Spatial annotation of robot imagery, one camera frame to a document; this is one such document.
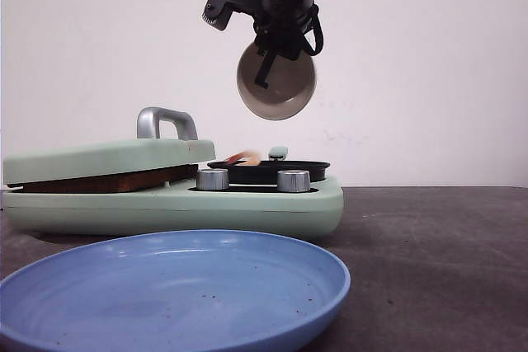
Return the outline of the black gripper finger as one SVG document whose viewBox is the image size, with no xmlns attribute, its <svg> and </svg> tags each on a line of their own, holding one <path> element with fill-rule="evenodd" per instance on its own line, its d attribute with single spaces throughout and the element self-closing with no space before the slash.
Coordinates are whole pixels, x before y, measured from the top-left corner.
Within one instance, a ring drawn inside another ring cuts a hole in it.
<svg viewBox="0 0 528 352">
<path fill-rule="evenodd" d="M 272 51 L 267 51 L 265 53 L 258 51 L 258 54 L 263 56 L 262 63 L 257 71 L 254 82 L 262 88 L 268 88 L 268 83 L 266 82 L 267 76 L 271 71 L 272 64 L 275 60 L 275 53 Z"/>
</svg>

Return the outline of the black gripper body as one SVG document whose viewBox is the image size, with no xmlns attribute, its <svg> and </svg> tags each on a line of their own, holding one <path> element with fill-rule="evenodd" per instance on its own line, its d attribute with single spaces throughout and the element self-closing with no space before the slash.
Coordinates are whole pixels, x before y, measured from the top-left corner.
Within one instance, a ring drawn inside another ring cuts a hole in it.
<svg viewBox="0 0 528 352">
<path fill-rule="evenodd" d="M 253 19 L 257 53 L 296 60 L 323 49 L 323 31 L 314 0 L 207 0 L 203 20 L 219 31 L 226 29 L 234 12 Z"/>
</svg>

